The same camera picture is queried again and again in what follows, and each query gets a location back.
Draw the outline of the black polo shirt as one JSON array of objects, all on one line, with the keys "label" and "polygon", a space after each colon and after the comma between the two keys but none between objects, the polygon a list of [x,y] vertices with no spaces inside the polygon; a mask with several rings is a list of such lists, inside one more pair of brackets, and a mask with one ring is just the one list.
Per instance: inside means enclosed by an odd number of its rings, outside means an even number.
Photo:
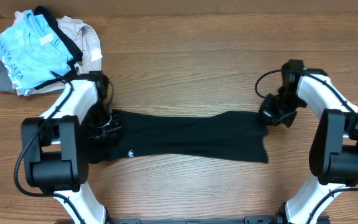
[{"label": "black polo shirt", "polygon": [[106,143],[93,143],[89,162],[159,154],[184,154],[242,162],[269,161],[267,128],[255,112],[227,111],[212,117],[163,117],[114,110],[119,130]]}]

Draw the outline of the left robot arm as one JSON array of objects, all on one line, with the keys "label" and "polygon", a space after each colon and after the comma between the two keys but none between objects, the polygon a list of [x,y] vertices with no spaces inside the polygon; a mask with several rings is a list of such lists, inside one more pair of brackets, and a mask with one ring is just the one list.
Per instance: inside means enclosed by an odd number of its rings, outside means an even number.
[{"label": "left robot arm", "polygon": [[87,181],[90,156],[104,156],[122,129],[109,108],[112,83],[101,71],[56,79],[65,86],[59,98],[22,122],[14,183],[24,195],[57,200],[73,223],[112,223]]}]

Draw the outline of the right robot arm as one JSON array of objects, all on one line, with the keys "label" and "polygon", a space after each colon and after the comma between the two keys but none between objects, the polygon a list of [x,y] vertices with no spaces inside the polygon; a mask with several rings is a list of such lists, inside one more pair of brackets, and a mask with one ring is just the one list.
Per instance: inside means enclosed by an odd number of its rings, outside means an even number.
[{"label": "right robot arm", "polygon": [[343,192],[358,192],[358,107],[332,84],[328,74],[291,59],[278,72],[282,86],[268,94],[259,109],[270,126],[290,127],[298,108],[310,107],[319,120],[309,153],[311,174],[297,194],[271,217],[251,223],[329,223],[322,212]]}]

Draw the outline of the black folded garment in pile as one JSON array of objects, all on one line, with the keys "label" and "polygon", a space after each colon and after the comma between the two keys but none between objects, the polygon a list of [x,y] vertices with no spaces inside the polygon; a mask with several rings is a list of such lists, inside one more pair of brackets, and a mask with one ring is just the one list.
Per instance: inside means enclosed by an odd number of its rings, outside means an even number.
[{"label": "black folded garment in pile", "polygon": [[74,67],[76,62],[81,62],[83,58],[83,53],[80,48],[72,41],[63,31],[58,27],[58,21],[55,16],[44,6],[37,6],[35,8],[35,15],[43,15],[45,20],[48,22],[48,25],[52,28],[52,30],[57,34],[60,40],[65,44],[69,53],[73,56],[73,59],[68,61],[68,65],[71,70],[66,74],[62,75],[64,78],[71,78],[76,73],[76,69]]}]

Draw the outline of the beige folded garment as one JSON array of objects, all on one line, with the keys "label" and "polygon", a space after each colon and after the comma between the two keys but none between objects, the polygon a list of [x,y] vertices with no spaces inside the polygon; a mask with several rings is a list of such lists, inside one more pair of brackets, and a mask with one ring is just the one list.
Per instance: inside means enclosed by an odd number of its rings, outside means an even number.
[{"label": "beige folded garment", "polygon": [[[72,19],[64,16],[57,19],[58,27],[80,48],[83,53],[81,62],[76,62],[74,67],[77,73],[88,73],[94,70],[100,70],[102,67],[101,43],[96,31],[81,19]],[[57,78],[47,81],[35,89],[39,90],[45,86],[56,83]]]}]

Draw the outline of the light blue folded t-shirt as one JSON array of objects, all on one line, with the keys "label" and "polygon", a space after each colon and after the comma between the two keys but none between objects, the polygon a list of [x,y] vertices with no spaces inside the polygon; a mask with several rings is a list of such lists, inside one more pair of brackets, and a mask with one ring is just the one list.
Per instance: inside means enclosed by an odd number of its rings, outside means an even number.
[{"label": "light blue folded t-shirt", "polygon": [[29,96],[35,88],[66,75],[73,55],[43,15],[20,12],[14,24],[0,34],[0,61],[18,95]]}]

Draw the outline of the grey folded garment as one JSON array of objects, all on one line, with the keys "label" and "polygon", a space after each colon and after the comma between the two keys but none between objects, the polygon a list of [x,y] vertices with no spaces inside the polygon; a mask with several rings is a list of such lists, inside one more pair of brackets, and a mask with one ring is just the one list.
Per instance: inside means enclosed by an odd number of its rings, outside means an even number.
[{"label": "grey folded garment", "polygon": [[[53,94],[53,93],[61,93],[64,90],[65,86],[62,82],[56,82],[51,85],[45,86],[39,90],[34,90],[32,93],[36,95],[44,95],[44,94]],[[7,69],[0,61],[0,92],[1,93],[17,93],[15,89],[12,87],[12,82],[8,77]]]}]

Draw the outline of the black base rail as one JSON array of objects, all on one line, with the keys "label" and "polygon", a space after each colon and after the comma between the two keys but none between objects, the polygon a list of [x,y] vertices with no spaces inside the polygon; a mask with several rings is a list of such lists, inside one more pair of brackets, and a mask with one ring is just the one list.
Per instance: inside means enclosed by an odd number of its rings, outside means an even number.
[{"label": "black base rail", "polygon": [[247,216],[244,218],[230,219],[201,219],[201,220],[139,220],[118,219],[108,223],[113,224],[273,224],[271,216]]}]

